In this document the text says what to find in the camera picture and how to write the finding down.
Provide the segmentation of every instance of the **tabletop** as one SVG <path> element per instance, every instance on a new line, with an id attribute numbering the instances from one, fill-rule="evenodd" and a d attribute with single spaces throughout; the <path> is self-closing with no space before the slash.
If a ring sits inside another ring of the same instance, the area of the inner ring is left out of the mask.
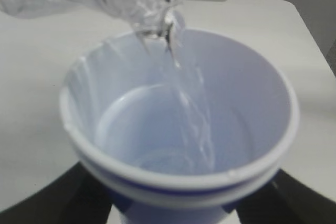
<path id="1" fill-rule="evenodd" d="M 296 8 L 281 0 L 186 1 L 183 13 L 189 27 L 238 40 L 288 76 L 301 123 L 283 168 L 336 200 L 336 79 Z M 77 162 L 58 112 L 65 73 L 98 41 L 128 30 L 84 8 L 32 20 L 0 14 L 0 211 Z"/>

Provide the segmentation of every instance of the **plastic cup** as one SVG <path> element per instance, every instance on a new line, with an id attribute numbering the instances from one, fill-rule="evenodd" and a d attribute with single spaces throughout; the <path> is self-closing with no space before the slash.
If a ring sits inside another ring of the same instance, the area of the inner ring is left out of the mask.
<path id="1" fill-rule="evenodd" d="M 297 98 L 257 52 L 187 30 L 182 53 L 196 58 L 204 77 L 215 169 L 197 176 L 141 169 L 164 166 L 172 156 L 177 168 L 184 165 L 176 106 L 153 60 L 162 48 L 153 42 L 149 49 L 152 56 L 127 34 L 82 56 L 60 95 L 65 129 L 80 161 L 109 189 L 124 224 L 217 223 L 279 169 L 298 128 Z"/>

